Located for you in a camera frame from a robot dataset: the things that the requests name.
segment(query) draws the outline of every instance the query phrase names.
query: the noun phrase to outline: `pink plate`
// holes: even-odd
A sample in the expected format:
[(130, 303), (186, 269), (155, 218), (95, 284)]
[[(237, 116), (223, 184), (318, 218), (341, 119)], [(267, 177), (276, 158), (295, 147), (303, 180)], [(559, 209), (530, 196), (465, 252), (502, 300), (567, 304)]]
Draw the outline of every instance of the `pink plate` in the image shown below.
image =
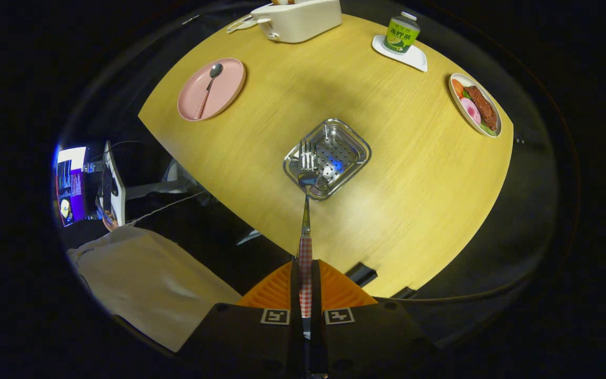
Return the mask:
[[(195, 114), (195, 110), (198, 108), (200, 101), (202, 101), (205, 89), (207, 89), (209, 80), (211, 80), (209, 70), (212, 68), (212, 65), (216, 65), (217, 63), (224, 65), (224, 70), (221, 71), (219, 76), (214, 78), (214, 83), (212, 83), (212, 88), (209, 90), (209, 96), (207, 97), (207, 103), (205, 103), (203, 115), (194, 120), (193, 115)], [(190, 77), (179, 94), (177, 101), (179, 115), (190, 122), (202, 121), (218, 115), (230, 103), (233, 103), (233, 100), (238, 96), (240, 90), (243, 88), (243, 84), (245, 84), (245, 77), (245, 67), (237, 59), (224, 58), (209, 63)]]

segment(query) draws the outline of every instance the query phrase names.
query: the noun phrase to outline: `white plate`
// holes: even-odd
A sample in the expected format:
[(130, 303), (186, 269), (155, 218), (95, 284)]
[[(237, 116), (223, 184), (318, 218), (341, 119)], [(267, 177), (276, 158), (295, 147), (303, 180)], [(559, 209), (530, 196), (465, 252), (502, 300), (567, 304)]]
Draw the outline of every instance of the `white plate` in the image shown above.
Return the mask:
[(490, 97), (490, 95), (488, 94), (486, 89), (483, 88), (483, 86), (481, 86), (477, 82), (474, 82), (469, 76), (466, 76), (466, 75), (452, 74), (452, 75), (450, 75), (450, 78), (448, 79), (448, 89), (450, 89), (450, 94), (452, 95), (452, 98), (454, 98), (455, 104), (457, 104), (457, 108), (459, 108), (459, 110), (462, 112), (462, 115), (464, 115), (464, 117), (467, 119), (467, 122), (469, 122), (471, 124), (471, 126), (476, 128), (476, 130), (478, 130), (479, 133), (483, 134), (484, 136), (496, 138), (495, 136), (483, 131), (483, 129), (473, 120), (473, 118), (471, 118), (469, 113), (467, 113), (467, 110), (464, 109), (464, 106), (462, 106), (462, 101), (460, 101), (460, 99), (457, 97), (457, 93), (455, 93), (455, 88), (452, 87), (453, 79), (456, 79), (464, 87), (469, 87), (469, 86), (478, 87), (478, 89), (479, 89), (479, 91), (481, 91), (481, 94), (483, 95), (483, 97), (486, 98), (488, 103), (490, 103), (490, 106), (492, 106), (492, 110), (495, 111), (495, 114), (497, 115), (497, 129), (495, 130), (495, 133), (497, 134), (497, 137), (499, 137), (500, 134), (502, 134), (502, 117), (500, 116), (500, 113), (497, 111), (497, 106), (495, 105), (495, 101), (492, 101), (492, 98)]
[(406, 63), (420, 71), (427, 72), (427, 56), (419, 48), (411, 46), (405, 54), (397, 54), (382, 45), (385, 40), (384, 34), (373, 37), (373, 49), (385, 57), (392, 58), (395, 61)]

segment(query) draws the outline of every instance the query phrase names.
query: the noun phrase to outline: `bottle cap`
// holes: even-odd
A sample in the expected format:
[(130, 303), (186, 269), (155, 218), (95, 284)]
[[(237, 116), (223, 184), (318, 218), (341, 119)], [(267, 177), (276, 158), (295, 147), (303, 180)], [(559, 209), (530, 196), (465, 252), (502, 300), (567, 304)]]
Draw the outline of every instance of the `bottle cap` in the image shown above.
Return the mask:
[(411, 20), (413, 20), (413, 21), (415, 21), (415, 20), (417, 20), (417, 19), (418, 19), (418, 18), (417, 18), (417, 17), (415, 17), (414, 15), (412, 15), (412, 14), (407, 14), (406, 12), (401, 12), (401, 15), (402, 15), (403, 17), (410, 18), (410, 19), (411, 19)]

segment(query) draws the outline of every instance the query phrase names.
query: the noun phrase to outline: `blue light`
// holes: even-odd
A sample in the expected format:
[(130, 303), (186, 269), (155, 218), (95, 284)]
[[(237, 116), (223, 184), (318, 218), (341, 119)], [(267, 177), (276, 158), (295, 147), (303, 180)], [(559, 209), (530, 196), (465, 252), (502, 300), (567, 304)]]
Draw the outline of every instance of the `blue light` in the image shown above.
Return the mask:
[(329, 161), (332, 165), (334, 165), (334, 170), (337, 173), (342, 174), (345, 171), (345, 169), (343, 168), (343, 161), (337, 161), (333, 158), (330, 158)]

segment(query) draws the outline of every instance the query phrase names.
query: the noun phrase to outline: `white toaster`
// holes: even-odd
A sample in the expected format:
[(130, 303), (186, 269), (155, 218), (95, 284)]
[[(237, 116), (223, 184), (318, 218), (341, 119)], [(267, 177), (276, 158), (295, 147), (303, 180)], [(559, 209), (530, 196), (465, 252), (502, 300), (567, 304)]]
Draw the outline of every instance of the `white toaster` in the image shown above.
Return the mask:
[(340, 0), (309, 0), (299, 4), (272, 3), (251, 12), (272, 41), (299, 43), (343, 22)]

